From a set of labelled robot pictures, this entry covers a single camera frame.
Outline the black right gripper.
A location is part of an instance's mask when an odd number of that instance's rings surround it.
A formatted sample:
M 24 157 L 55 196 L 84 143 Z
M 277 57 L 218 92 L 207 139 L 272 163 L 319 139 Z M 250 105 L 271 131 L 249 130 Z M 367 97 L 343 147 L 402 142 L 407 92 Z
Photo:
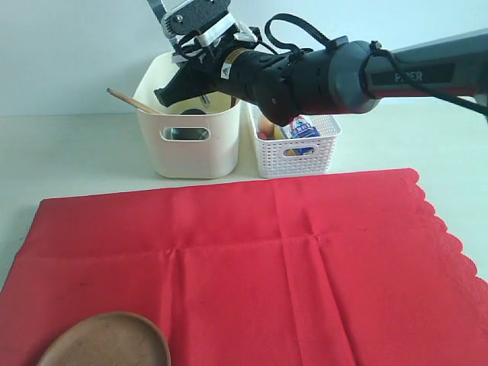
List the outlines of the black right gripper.
M 203 53 L 188 59 L 167 84 L 154 89 L 153 94 L 164 107 L 214 92 L 242 100 L 244 72 L 238 71 L 235 63 L 243 54 L 242 47 L 228 47 L 214 54 Z

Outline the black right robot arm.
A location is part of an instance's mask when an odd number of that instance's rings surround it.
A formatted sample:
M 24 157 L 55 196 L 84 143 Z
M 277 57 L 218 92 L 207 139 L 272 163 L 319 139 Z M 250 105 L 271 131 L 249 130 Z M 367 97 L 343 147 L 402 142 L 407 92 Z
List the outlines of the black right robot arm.
M 280 126 L 301 114 L 364 114 L 384 98 L 433 97 L 486 114 L 487 32 L 395 51 L 346 37 L 282 54 L 223 42 L 215 56 L 186 62 L 155 96 L 169 107 L 213 92 L 257 106 Z

